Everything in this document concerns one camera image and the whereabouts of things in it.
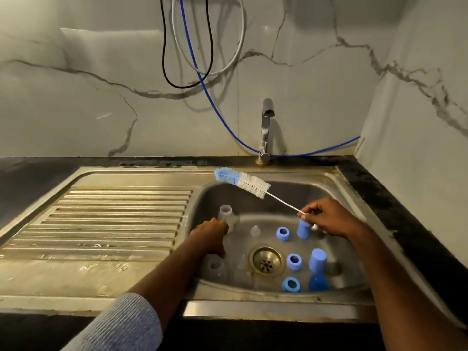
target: blue hose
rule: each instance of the blue hose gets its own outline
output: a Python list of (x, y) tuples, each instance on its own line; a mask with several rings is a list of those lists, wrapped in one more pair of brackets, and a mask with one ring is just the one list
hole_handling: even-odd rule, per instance
[[(190, 42), (190, 35), (189, 35), (189, 29), (187, 28), (187, 21), (185, 20), (184, 2), (182, 0), (179, 0), (179, 2), (180, 2), (180, 11), (182, 12), (182, 20), (184, 21), (185, 36), (187, 37), (187, 43), (189, 45), (190, 56), (192, 57), (193, 65), (196, 67), (196, 69), (198, 69), (198, 65), (196, 64), (196, 60), (195, 60), (195, 55), (193, 54), (192, 43)], [(220, 121), (226, 127), (229, 134), (231, 134), (233, 136), (233, 138), (235, 140), (237, 140), (239, 142), (239, 144), (241, 144), (242, 146), (246, 147), (247, 149), (249, 149), (249, 150), (251, 150), (251, 151), (253, 151), (255, 153), (258, 153), (258, 150), (255, 150), (254, 148), (248, 146), (242, 140), (240, 140), (237, 137), (237, 135), (234, 134), (234, 132), (227, 125), (227, 123), (225, 122), (225, 120), (223, 119), (221, 114), (219, 113), (218, 109), (216, 108), (216, 105), (214, 104), (213, 100), (211, 99), (210, 94), (208, 94), (208, 90), (206, 89), (206, 86), (205, 86), (205, 83), (203, 82), (202, 76), (200, 75), (199, 72), (197, 72), (196, 74), (198, 75), (198, 79), (200, 80), (200, 84), (202, 85), (203, 91), (205, 92), (206, 96), (208, 97), (208, 101), (210, 102), (211, 106), (213, 107), (213, 110), (216, 112), (216, 115), (218, 116)], [(339, 148), (341, 146), (345, 146), (345, 145), (347, 145), (349, 143), (352, 143), (352, 142), (358, 140), (359, 138), (360, 138), (360, 136), (357, 136), (357, 137), (355, 137), (355, 138), (353, 138), (351, 140), (348, 140), (348, 141), (346, 141), (344, 143), (337, 144), (335, 146), (330, 146), (328, 148), (316, 150), (316, 151), (310, 152), (310, 153), (296, 154), (296, 155), (273, 155), (272, 154), (271, 156), (275, 157), (275, 158), (296, 158), (296, 157), (300, 157), (300, 156), (314, 155), (314, 154), (318, 154), (318, 153), (327, 152), (328, 150), (333, 150), (333, 149)]]

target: blue plastic part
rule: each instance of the blue plastic part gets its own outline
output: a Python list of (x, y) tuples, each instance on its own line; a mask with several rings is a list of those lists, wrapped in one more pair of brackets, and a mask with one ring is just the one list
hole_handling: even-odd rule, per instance
[(216, 176), (216, 180), (218, 181), (227, 182), (231, 185), (237, 186), (241, 177), (241, 172), (234, 171), (228, 167), (222, 167), (214, 170), (214, 175)]
[(310, 225), (302, 219), (299, 221), (299, 225), (297, 227), (297, 236), (304, 240), (308, 239), (310, 236)]
[[(193, 54), (193, 48), (192, 48), (192, 42), (190, 41), (190, 35), (189, 35), (189, 28), (187, 27), (187, 20), (185, 19), (185, 11), (184, 11), (184, 2), (182, 0), (179, 0), (180, 2), (180, 11), (181, 11), (181, 14), (182, 14), (182, 21), (184, 22), (184, 30), (185, 30), (185, 37), (187, 38), (187, 44), (189, 46), (189, 51), (190, 51), (190, 56), (192, 57), (192, 61), (193, 61), (193, 66), (198, 69), (198, 65), (196, 64), (196, 60), (195, 60), (195, 55)], [(210, 105), (211, 107), (213, 107), (213, 110), (214, 112), (216, 113), (216, 115), (218, 116), (219, 120), (221, 121), (221, 123), (223, 123), (223, 125), (225, 126), (225, 128), (227, 129), (227, 131), (229, 132), (229, 134), (232, 135), (232, 137), (237, 140), (239, 142), (239, 144), (241, 144), (243, 147), (246, 147), (247, 149), (255, 152), (255, 153), (258, 153), (258, 150), (252, 148), (251, 146), (248, 146), (247, 144), (245, 144), (242, 140), (240, 140), (237, 135), (234, 134), (234, 132), (231, 130), (231, 128), (227, 125), (227, 123), (225, 122), (225, 120), (223, 119), (223, 117), (221, 116), (221, 114), (219, 113), (218, 109), (216, 108), (216, 105), (214, 104), (213, 100), (211, 99), (211, 96), (210, 94), (208, 93), (208, 90), (206, 88), (206, 85), (205, 83), (203, 82), (203, 79), (202, 79), (202, 76), (200, 75), (199, 72), (196, 73), (197, 76), (198, 76), (198, 80), (200, 81), (200, 84), (202, 85), (202, 88), (203, 88), (203, 91), (206, 95), (206, 97), (208, 98), (208, 101), (210, 102)], [(339, 147), (342, 147), (342, 146), (345, 146), (345, 145), (348, 145), (349, 143), (352, 143), (356, 140), (358, 140), (360, 138), (360, 136), (357, 136), (351, 140), (347, 140), (345, 141), (344, 143), (340, 143), (340, 144), (337, 144), (337, 145), (333, 145), (333, 146), (330, 146), (328, 148), (323, 148), (323, 149), (320, 149), (320, 150), (315, 150), (314, 152), (310, 152), (310, 153), (303, 153), (303, 154), (295, 154), (295, 155), (274, 155), (274, 154), (271, 154), (270, 156), (272, 156), (273, 158), (296, 158), (296, 157), (300, 157), (300, 156), (309, 156), (309, 155), (315, 155), (315, 154), (319, 154), (319, 153), (323, 153), (323, 152), (327, 152), (329, 150), (333, 150), (333, 149), (336, 149), (336, 148), (339, 148)]]
[(282, 242), (287, 242), (289, 240), (289, 229), (280, 226), (278, 230), (276, 230), (276, 237)]
[(293, 271), (299, 271), (302, 267), (302, 259), (297, 253), (289, 254), (286, 265)]
[(325, 272), (327, 253), (322, 249), (313, 249), (310, 254), (309, 268), (317, 274)]
[(315, 274), (309, 280), (309, 291), (318, 292), (330, 289), (327, 278), (323, 274)]
[(281, 286), (284, 292), (297, 293), (301, 291), (301, 284), (294, 277), (286, 277)]

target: blue bottle cap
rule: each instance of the blue bottle cap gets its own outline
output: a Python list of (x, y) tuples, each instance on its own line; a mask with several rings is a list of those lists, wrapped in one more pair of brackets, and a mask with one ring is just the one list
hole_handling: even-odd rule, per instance
[(308, 289), (311, 292), (328, 290), (329, 286), (326, 277), (322, 274), (313, 275), (309, 280)]
[(289, 240), (289, 229), (280, 226), (278, 230), (276, 230), (276, 237), (283, 242), (287, 242)]
[(289, 254), (286, 258), (286, 265), (294, 271), (299, 271), (302, 267), (302, 259), (297, 253)]
[(302, 219), (299, 220), (299, 225), (297, 227), (297, 236), (304, 240), (308, 239), (310, 236), (310, 226)]
[(297, 293), (301, 291), (301, 284), (294, 277), (286, 277), (281, 286), (284, 292)]
[(310, 255), (309, 268), (314, 273), (323, 273), (327, 266), (327, 253), (322, 249), (313, 249)]

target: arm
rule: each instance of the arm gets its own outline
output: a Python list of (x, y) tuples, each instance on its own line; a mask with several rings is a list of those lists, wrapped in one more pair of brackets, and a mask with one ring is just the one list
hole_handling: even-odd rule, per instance
[(197, 226), (189, 237), (129, 292), (143, 296), (158, 313), (163, 330), (176, 312), (195, 269), (206, 254), (225, 254), (224, 220), (215, 218)]
[(225, 254), (224, 220), (197, 226), (187, 239), (128, 293), (124, 294), (63, 348), (64, 351), (154, 351), (206, 254)]
[(353, 243), (372, 289), (387, 350), (468, 350), (464, 333), (427, 299), (367, 224), (330, 198), (302, 211), (307, 214), (298, 215), (307, 223)]

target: hand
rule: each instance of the hand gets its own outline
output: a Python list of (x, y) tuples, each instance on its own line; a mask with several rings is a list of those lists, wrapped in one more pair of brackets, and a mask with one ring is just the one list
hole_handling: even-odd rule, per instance
[(212, 218), (205, 220), (190, 232), (190, 237), (195, 239), (201, 245), (205, 254), (218, 254), (224, 258), (226, 252), (223, 246), (223, 237), (226, 235), (229, 227), (226, 221)]
[(337, 200), (322, 198), (309, 203), (297, 215), (310, 225), (317, 224), (331, 235), (351, 238), (362, 231), (371, 230), (364, 222), (353, 216)]

